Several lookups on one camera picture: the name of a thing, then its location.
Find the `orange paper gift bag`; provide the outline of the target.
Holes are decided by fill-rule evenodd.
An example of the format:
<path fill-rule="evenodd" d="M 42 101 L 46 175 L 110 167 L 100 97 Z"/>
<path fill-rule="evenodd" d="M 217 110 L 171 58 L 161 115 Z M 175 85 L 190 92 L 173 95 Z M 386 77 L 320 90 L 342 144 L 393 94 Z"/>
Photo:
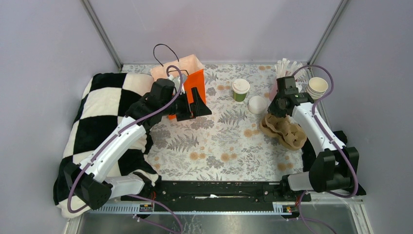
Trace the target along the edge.
<path fill-rule="evenodd" d="M 160 45 L 164 45 L 168 49 L 170 49 L 174 53 L 177 60 L 162 64 L 155 56 L 155 48 Z M 154 55 L 155 60 L 159 62 L 160 64 L 159 66 L 153 67 L 150 71 L 150 74 L 154 78 L 154 80 L 157 80 L 159 78 L 167 78 L 168 77 L 168 75 L 166 74 L 167 67 L 170 65 L 174 65 L 180 69 L 183 75 L 187 76 L 187 79 L 184 81 L 183 85 L 184 85 L 184 90 L 188 93 L 188 100 L 190 102 L 193 102 L 191 88 L 196 87 L 203 102 L 207 103 L 206 102 L 205 77 L 204 77 L 205 67 L 201 64 L 201 62 L 198 60 L 198 58 L 194 54 L 186 56 L 186 57 L 178 58 L 176 53 L 170 47 L 168 47 L 165 44 L 157 44 L 154 46 L 153 55 Z"/>

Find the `green paper coffee cup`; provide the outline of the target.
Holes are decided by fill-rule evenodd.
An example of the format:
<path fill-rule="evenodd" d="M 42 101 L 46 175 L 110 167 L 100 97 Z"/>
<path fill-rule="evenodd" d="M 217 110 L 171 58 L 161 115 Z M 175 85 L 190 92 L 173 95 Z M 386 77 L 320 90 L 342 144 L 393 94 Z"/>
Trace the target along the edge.
<path fill-rule="evenodd" d="M 235 93 L 235 92 L 233 91 L 233 99 L 234 99 L 236 102 L 242 102 L 242 101 L 244 101 L 246 95 L 247 95 L 247 93 L 240 95 L 240 94 L 237 94 L 237 93 Z"/>

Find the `clear white plastic cup lid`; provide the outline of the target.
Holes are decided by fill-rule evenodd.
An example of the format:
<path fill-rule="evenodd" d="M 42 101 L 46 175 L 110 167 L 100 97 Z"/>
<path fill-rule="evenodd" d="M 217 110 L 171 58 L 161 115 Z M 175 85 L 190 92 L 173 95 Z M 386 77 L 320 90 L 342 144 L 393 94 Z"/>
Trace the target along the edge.
<path fill-rule="evenodd" d="M 250 89 L 250 84 L 243 78 L 235 79 L 232 83 L 232 89 L 237 94 L 246 94 Z"/>

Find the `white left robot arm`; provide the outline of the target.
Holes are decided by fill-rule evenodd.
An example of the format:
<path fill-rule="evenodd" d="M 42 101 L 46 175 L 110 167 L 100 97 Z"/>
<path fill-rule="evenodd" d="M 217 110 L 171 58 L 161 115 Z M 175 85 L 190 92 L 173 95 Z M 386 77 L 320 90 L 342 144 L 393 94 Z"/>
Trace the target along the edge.
<path fill-rule="evenodd" d="M 67 208 L 72 214 L 89 207 L 102 207 L 108 200 L 134 195 L 146 200 L 151 194 L 150 185 L 142 176 L 132 173 L 126 176 L 109 177 L 112 166 L 129 147 L 144 136 L 162 117 L 175 115 L 177 121 L 211 115 L 212 111 L 200 97 L 196 87 L 191 88 L 193 101 L 182 91 L 183 84 L 168 78 L 160 78 L 150 91 L 133 103 L 126 116 L 114 131 L 79 164 L 70 163 L 64 168 L 70 188 Z"/>

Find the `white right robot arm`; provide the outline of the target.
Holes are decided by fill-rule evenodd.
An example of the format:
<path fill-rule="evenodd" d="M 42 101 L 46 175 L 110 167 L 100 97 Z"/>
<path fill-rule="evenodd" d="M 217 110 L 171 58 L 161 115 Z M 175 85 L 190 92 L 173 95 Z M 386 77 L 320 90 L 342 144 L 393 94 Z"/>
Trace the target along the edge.
<path fill-rule="evenodd" d="M 319 115 L 314 100 L 308 93 L 300 93 L 293 76 L 276 80 L 277 94 L 268 112 L 277 117 L 292 117 L 303 129 L 311 144 L 310 153 L 315 160 L 307 172 L 283 176 L 279 193 L 287 201 L 299 191 L 318 193 L 345 190 L 350 195 L 366 195 L 358 183 L 359 153 L 355 147 L 346 146 L 342 131 L 333 132 Z"/>

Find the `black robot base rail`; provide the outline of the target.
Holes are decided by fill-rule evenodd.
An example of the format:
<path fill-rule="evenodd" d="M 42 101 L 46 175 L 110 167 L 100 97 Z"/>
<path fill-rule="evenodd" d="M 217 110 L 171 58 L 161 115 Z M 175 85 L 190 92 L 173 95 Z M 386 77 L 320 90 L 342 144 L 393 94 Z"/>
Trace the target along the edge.
<path fill-rule="evenodd" d="M 267 213 L 275 212 L 275 205 L 294 208 L 301 194 L 283 182 L 165 180 L 142 196 L 174 212 Z"/>

